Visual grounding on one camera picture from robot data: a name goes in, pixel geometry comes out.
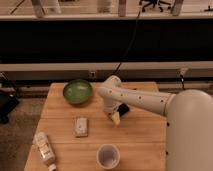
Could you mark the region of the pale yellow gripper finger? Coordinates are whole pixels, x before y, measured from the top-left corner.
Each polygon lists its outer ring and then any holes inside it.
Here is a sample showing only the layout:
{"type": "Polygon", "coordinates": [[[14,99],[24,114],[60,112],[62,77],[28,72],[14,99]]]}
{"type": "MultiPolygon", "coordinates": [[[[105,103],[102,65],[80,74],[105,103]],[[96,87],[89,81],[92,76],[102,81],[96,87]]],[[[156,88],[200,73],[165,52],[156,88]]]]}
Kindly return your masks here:
{"type": "Polygon", "coordinates": [[[111,116],[112,121],[114,122],[115,125],[119,125],[120,124],[120,114],[118,112],[114,113],[111,116]]]}

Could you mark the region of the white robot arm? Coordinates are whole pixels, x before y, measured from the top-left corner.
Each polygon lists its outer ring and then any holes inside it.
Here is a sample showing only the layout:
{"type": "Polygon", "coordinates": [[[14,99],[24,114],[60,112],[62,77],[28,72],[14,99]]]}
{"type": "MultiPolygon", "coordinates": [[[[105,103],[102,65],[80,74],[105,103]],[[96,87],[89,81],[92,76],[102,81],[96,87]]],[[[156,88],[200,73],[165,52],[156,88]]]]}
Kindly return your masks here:
{"type": "Polygon", "coordinates": [[[167,118],[166,171],[213,171],[211,95],[196,89],[177,94],[125,89],[115,75],[108,77],[97,93],[107,114],[125,103],[167,118]]]}

